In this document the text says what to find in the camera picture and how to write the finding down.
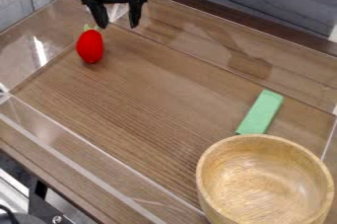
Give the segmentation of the wooden bowl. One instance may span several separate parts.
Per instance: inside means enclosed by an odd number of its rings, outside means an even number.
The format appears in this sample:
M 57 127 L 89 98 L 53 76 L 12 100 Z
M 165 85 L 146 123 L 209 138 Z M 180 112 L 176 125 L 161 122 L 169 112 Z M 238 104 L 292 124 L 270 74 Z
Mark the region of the wooden bowl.
M 266 134 L 230 136 L 208 147 L 196 187 L 210 224 L 324 224 L 334 198 L 320 158 Z

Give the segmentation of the black metal table frame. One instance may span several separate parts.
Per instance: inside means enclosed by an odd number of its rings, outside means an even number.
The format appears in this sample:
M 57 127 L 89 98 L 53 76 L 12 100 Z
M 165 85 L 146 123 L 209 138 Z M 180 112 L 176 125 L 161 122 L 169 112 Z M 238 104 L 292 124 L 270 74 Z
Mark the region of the black metal table frame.
M 15 213 L 0 204 L 0 224 L 75 224 L 47 202 L 48 186 L 36 181 L 29 189 L 27 213 Z

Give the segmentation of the red plush strawberry toy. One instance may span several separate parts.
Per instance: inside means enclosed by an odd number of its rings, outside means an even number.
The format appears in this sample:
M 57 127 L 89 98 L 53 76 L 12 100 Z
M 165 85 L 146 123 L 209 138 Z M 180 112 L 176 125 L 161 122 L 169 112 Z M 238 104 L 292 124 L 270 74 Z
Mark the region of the red plush strawberry toy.
M 84 25 L 76 41 L 76 52 L 85 63 L 96 63 L 104 55 L 103 35 L 96 28 Z

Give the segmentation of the green rectangular block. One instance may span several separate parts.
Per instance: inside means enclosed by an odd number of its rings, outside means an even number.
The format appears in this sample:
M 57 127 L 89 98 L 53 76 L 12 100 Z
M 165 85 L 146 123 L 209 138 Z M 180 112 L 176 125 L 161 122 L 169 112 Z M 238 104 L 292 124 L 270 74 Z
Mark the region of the green rectangular block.
M 281 108 L 282 101 L 284 97 L 280 94 L 264 90 L 236 129 L 236 133 L 238 135 L 264 134 Z

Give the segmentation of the clear acrylic table barrier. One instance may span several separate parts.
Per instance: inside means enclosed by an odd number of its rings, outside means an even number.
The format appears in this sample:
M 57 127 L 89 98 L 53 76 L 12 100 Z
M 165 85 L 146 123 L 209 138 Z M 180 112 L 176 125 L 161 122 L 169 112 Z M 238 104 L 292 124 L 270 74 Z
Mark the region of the clear acrylic table barrier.
M 270 134 L 320 156 L 337 184 L 337 45 L 149 0 L 88 64 L 75 42 L 91 21 L 80 0 L 56 0 L 0 33 L 0 151 L 100 224 L 205 224 L 197 160 L 266 90 L 284 98 Z

